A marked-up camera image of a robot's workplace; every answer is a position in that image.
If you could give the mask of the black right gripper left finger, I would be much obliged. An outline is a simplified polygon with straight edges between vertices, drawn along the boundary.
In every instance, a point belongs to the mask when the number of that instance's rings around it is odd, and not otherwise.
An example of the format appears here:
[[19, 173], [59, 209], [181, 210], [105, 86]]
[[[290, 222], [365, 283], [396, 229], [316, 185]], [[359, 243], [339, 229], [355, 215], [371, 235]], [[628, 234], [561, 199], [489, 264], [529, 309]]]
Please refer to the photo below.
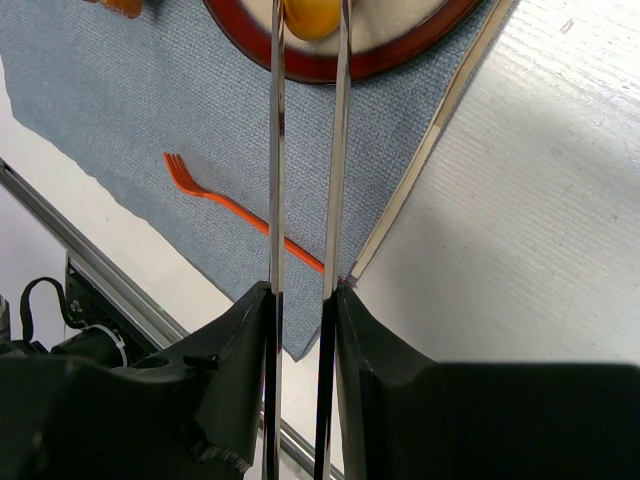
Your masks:
[[1, 345], [5, 479], [241, 479], [253, 466], [269, 285], [220, 317], [130, 363], [108, 335], [101, 359], [52, 353], [23, 336]]

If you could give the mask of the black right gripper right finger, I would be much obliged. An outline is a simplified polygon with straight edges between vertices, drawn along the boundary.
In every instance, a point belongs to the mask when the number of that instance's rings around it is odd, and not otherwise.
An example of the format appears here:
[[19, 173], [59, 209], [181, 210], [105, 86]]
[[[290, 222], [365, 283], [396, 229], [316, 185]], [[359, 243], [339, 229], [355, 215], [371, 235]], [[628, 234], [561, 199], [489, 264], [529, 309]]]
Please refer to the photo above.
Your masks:
[[635, 479], [639, 369], [423, 355], [337, 291], [349, 479]]

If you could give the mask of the metal tongs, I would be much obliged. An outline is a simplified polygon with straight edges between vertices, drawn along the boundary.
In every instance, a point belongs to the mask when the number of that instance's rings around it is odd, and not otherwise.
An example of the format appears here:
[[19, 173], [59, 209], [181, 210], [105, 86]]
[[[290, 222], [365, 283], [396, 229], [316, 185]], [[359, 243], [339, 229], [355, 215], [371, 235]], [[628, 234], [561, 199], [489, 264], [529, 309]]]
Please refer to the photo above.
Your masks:
[[[331, 424], [337, 323], [337, 287], [345, 164], [351, 94], [352, 3], [340, 3], [329, 200], [323, 274], [318, 367], [315, 479], [331, 477]], [[282, 332], [285, 240], [285, 32], [284, 3], [272, 3], [269, 135], [269, 282], [272, 324], [267, 330], [263, 467], [264, 479], [278, 479], [281, 452]]]

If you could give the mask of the orange striped bread roll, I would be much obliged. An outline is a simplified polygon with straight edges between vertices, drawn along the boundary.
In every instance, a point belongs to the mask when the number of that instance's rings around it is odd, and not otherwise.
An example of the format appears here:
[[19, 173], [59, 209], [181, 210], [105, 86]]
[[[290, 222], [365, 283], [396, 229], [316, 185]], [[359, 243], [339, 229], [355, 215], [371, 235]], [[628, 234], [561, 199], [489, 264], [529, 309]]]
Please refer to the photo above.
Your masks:
[[323, 39], [340, 24], [340, 0], [284, 0], [284, 21], [304, 41]]

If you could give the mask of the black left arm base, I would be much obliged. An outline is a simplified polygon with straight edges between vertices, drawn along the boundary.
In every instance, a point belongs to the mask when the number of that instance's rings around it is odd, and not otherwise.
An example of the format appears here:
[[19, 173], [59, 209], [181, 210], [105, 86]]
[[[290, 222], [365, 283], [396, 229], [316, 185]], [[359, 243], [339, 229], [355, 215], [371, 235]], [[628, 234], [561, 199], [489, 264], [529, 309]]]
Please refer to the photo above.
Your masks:
[[70, 356], [131, 367], [158, 348], [78, 268], [28, 275], [1, 263], [1, 355]]

